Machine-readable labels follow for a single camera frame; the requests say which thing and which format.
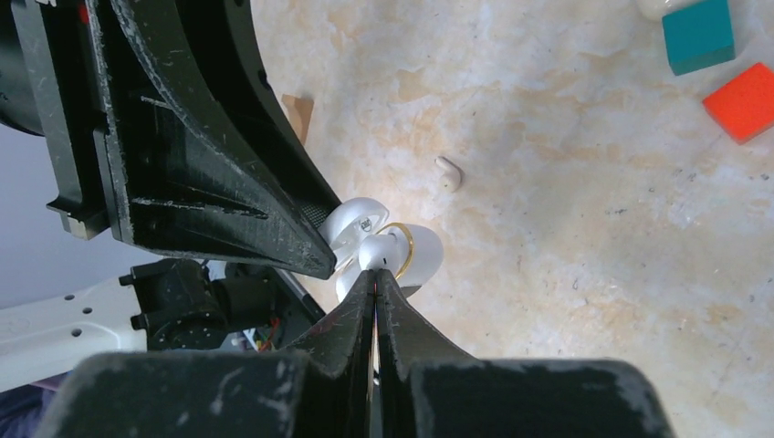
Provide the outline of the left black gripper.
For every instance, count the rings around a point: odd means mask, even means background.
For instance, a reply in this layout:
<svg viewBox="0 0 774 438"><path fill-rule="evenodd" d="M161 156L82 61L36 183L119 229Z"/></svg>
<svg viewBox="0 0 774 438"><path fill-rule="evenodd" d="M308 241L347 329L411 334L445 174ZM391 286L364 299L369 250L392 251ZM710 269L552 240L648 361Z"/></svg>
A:
<svg viewBox="0 0 774 438"><path fill-rule="evenodd" d="M44 139L64 230L326 279L340 201L271 88L247 1L4 1L1 123Z"/></svg>

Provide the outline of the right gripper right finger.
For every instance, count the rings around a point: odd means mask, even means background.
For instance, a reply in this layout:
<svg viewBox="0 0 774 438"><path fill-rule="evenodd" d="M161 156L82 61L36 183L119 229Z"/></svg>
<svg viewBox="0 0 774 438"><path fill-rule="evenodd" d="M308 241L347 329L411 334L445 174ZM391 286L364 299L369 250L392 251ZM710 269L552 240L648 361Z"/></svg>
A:
<svg viewBox="0 0 774 438"><path fill-rule="evenodd" d="M478 359L386 270L375 315L387 437L671 437L657 392L620 360Z"/></svg>

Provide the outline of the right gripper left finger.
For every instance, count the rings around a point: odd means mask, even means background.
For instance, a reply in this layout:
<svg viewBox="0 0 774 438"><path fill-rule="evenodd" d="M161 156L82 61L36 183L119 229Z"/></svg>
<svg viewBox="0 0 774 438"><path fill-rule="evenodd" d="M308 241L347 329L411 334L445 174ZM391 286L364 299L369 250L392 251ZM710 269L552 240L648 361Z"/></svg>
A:
<svg viewBox="0 0 774 438"><path fill-rule="evenodd" d="M105 353L82 361L40 437L366 437L375 274L273 352Z"/></svg>

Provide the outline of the white earbud charging case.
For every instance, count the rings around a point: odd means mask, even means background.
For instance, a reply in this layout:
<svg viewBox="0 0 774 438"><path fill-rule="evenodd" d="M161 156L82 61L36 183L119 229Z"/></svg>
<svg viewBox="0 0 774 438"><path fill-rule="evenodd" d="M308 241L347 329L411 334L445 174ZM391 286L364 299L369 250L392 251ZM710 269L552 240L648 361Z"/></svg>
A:
<svg viewBox="0 0 774 438"><path fill-rule="evenodd" d="M319 227L336 257L339 302L363 270L390 271L405 297L414 295L439 270L444 246L437 233L418 224L390 223L389 216L382 203L359 197L338 206Z"/></svg>

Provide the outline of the beige rounded block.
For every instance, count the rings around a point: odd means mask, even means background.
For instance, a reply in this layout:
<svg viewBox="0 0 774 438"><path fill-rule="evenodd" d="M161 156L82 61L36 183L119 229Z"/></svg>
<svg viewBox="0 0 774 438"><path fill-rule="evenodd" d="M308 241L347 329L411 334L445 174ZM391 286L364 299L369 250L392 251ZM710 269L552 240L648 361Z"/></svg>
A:
<svg viewBox="0 0 774 438"><path fill-rule="evenodd" d="M634 3L645 18L660 21L664 16L696 3L696 0L635 0Z"/></svg>

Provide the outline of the white wireless earbud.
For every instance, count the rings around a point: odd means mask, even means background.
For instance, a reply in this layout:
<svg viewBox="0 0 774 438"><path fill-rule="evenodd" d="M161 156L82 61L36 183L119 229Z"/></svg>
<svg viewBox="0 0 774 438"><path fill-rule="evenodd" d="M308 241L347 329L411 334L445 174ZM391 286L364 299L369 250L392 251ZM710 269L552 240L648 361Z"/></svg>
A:
<svg viewBox="0 0 774 438"><path fill-rule="evenodd" d="M357 255L361 270L386 269L396 274L402 265L397 238L393 235L370 235L359 247Z"/></svg>

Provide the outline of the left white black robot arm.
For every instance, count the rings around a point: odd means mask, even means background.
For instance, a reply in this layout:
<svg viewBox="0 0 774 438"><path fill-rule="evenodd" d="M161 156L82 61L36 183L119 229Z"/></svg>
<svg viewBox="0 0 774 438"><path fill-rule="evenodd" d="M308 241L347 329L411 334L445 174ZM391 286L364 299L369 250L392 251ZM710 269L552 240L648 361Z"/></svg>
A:
<svg viewBox="0 0 774 438"><path fill-rule="evenodd" d="M340 200L271 88L247 1L4 1L1 122L45 139L66 230L159 256L1 313L1 387L107 351L215 349L268 318L255 279L328 278Z"/></svg>

